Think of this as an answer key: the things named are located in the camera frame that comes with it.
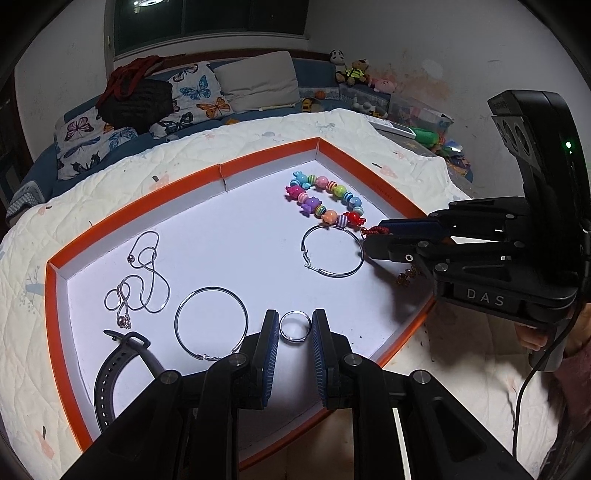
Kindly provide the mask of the pink sleeved right forearm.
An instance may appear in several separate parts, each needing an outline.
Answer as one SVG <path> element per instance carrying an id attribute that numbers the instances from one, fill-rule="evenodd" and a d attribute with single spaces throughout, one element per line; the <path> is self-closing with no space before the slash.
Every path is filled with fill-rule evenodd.
<path id="1" fill-rule="evenodd" d="M 567 337 L 564 357 L 554 372 L 566 407 L 558 436 L 539 479 L 590 478 L 590 305 Z"/>

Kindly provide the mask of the person's right hand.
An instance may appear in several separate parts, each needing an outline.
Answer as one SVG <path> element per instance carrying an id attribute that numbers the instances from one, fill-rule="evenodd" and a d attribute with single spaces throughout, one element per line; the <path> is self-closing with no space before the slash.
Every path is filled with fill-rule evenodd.
<path id="1" fill-rule="evenodd" d="M 539 351 L 548 343 L 548 336 L 534 328 L 517 324 L 515 331 L 521 345 L 530 350 Z M 574 327 L 566 339 L 565 355 L 574 355 L 586 342 L 587 335 L 585 329 Z"/>

